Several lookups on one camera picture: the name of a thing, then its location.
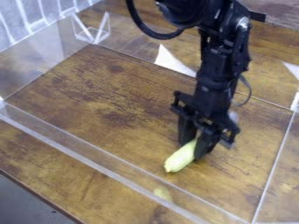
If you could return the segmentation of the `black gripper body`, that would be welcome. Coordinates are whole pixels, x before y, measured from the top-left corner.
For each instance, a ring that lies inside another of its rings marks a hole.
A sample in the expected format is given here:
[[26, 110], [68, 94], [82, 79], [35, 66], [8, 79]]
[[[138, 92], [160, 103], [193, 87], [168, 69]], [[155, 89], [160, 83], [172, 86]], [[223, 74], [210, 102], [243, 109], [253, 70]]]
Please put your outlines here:
[[229, 112], [237, 85], [237, 80], [209, 82], [207, 79], [202, 79], [197, 83], [194, 94], [175, 91], [171, 110], [178, 115], [178, 120], [183, 112], [203, 117]]

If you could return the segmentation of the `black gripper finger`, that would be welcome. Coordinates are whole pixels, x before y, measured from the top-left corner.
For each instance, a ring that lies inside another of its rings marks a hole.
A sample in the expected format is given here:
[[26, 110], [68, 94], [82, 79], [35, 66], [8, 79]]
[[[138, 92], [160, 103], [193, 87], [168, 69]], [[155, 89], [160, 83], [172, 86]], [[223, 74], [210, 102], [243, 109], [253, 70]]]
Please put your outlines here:
[[197, 131], [197, 144], [194, 156], [201, 160], [209, 153], [213, 152], [217, 144], [221, 141], [221, 131], [218, 129], [203, 129]]
[[195, 137], [197, 137], [197, 132], [198, 129], [194, 125], [193, 120], [179, 117], [178, 121], [178, 128], [179, 128], [179, 143], [181, 145], [186, 145]]

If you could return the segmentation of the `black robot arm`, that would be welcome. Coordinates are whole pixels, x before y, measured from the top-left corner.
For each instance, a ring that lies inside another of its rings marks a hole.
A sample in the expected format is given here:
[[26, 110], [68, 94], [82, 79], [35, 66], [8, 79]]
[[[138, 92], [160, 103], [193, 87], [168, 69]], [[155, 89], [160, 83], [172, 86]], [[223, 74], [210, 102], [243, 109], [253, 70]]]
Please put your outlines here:
[[250, 20], [265, 18], [238, 0], [156, 0], [167, 20], [201, 34], [201, 70], [193, 94], [174, 93], [172, 111], [179, 116], [179, 143], [195, 142], [194, 157], [202, 159], [218, 142], [234, 144], [241, 132], [230, 115], [238, 82], [251, 61]]

